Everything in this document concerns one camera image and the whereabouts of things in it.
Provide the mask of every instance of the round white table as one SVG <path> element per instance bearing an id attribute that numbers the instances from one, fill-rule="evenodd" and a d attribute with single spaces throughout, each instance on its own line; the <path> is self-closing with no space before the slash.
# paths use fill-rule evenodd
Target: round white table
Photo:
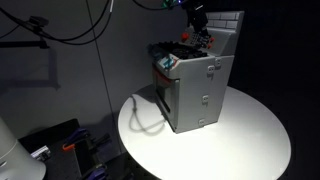
<path id="1" fill-rule="evenodd" d="M 291 145 L 278 118 L 257 100 L 228 87 L 217 123 L 175 134 L 153 87 L 124 103 L 120 138 L 144 169 L 164 180 L 273 180 L 287 168 Z"/>

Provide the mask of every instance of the dark background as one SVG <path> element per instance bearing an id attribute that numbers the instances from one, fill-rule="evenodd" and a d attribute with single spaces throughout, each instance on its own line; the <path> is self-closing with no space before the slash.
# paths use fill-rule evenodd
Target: dark background
<path id="1" fill-rule="evenodd" d="M 205 4 L 207 11 L 245 11 L 229 86 L 259 100 L 285 126 L 292 156 L 280 179 L 320 179 L 320 6 L 289 0 Z"/>

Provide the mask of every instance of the gray wall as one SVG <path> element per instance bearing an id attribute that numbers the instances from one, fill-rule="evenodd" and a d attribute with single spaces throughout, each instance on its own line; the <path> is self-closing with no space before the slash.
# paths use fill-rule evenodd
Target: gray wall
<path id="1" fill-rule="evenodd" d="M 94 20 L 104 3 L 105 0 L 89 0 Z M 158 6 L 158 3 L 148 4 L 146 0 L 141 3 Z M 0 6 L 24 20 L 30 15 L 49 19 L 45 30 L 57 37 L 78 35 L 91 26 L 85 0 L 11 0 L 0 2 Z M 0 35 L 15 26 L 2 14 L 0 22 Z M 51 47 L 48 50 L 2 48 L 0 115 L 18 138 L 78 118 L 80 124 L 88 127 L 94 135 L 108 132 L 116 142 L 117 130 L 112 122 L 97 49 L 117 117 L 130 94 L 151 83 L 146 46 L 152 42 L 177 40 L 185 24 L 186 16 L 180 8 L 150 12 L 130 0 L 116 0 L 109 27 L 98 40 L 98 46 L 95 43 L 69 46 L 48 40 Z M 92 37 L 91 33 L 83 40 Z M 19 28 L 0 41 L 38 39 Z M 21 81 L 28 87 L 19 86 Z"/>

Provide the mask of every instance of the white tabletop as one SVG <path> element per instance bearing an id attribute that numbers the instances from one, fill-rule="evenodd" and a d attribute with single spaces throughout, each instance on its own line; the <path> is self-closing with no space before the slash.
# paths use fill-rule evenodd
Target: white tabletop
<path id="1" fill-rule="evenodd" d="M 228 87 L 217 123 L 175 134 L 152 90 L 148 86 L 127 99 L 118 128 L 129 154 L 154 176 L 272 180 L 287 168 L 291 145 L 286 130 L 269 109 L 247 94 Z"/>

